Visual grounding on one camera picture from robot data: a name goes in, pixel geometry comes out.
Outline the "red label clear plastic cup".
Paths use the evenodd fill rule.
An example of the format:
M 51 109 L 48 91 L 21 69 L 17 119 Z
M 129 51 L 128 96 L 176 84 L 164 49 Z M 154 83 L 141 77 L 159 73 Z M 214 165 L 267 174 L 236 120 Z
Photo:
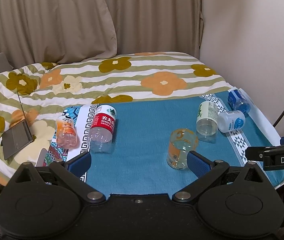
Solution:
M 117 111 L 110 105 L 98 105 L 88 134 L 90 151 L 109 153 L 111 151 Z

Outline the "white blue label plastic cup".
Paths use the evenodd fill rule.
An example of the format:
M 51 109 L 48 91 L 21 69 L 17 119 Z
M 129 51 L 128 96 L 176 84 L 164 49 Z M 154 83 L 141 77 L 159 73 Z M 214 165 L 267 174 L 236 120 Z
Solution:
M 243 128 L 245 125 L 245 116 L 239 110 L 221 112 L 218 114 L 217 121 L 219 131 L 228 133 Z

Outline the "teal patterned table mat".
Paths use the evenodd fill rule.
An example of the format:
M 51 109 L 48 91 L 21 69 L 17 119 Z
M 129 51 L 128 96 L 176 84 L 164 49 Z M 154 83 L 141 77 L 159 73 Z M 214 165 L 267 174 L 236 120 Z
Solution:
M 163 101 L 138 101 L 110 103 L 117 111 L 115 133 L 107 153 L 93 153 L 90 169 L 80 175 L 88 185 L 110 194 L 168 193 L 169 196 L 197 179 L 189 170 L 175 170 L 167 165 L 166 157 L 171 133 L 179 128 L 196 132 L 199 105 L 212 101 L 218 113 L 231 110 L 227 103 L 228 92 L 207 94 L 186 99 Z M 56 148 L 54 134 L 43 164 L 53 161 L 69 161 L 82 152 L 89 151 L 87 135 L 97 106 L 65 107 L 61 115 L 74 118 L 79 147 L 70 152 Z M 215 142 L 198 141 L 196 151 L 210 160 L 221 159 L 230 166 L 244 166 L 248 146 L 279 145 L 278 134 L 265 137 L 256 125 L 258 118 L 246 115 L 242 129 L 223 134 L 217 131 Z

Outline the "grey laptop on bed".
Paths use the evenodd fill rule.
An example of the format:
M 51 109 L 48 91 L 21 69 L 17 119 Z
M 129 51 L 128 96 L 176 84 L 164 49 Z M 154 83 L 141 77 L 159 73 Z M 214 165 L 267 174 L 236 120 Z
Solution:
M 23 119 L 2 134 L 1 146 L 3 147 L 4 160 L 8 160 L 34 141 L 18 92 L 17 96 Z

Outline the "floral striped bed quilt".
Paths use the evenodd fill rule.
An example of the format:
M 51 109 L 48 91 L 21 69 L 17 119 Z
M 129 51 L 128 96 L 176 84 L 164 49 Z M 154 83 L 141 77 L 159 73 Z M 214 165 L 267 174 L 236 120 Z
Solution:
M 19 165 L 49 148 L 55 121 L 70 106 L 179 99 L 224 92 L 230 84 L 211 67 L 180 52 L 117 55 L 70 64 L 33 63 L 0 73 L 0 185 Z M 2 134 L 26 119 L 34 141 L 5 158 Z

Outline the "beige curtain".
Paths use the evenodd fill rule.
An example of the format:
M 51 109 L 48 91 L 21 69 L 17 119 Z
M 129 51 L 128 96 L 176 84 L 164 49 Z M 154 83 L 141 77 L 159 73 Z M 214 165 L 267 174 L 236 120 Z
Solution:
M 202 0 L 0 0 L 0 53 L 14 67 L 118 54 L 199 55 Z

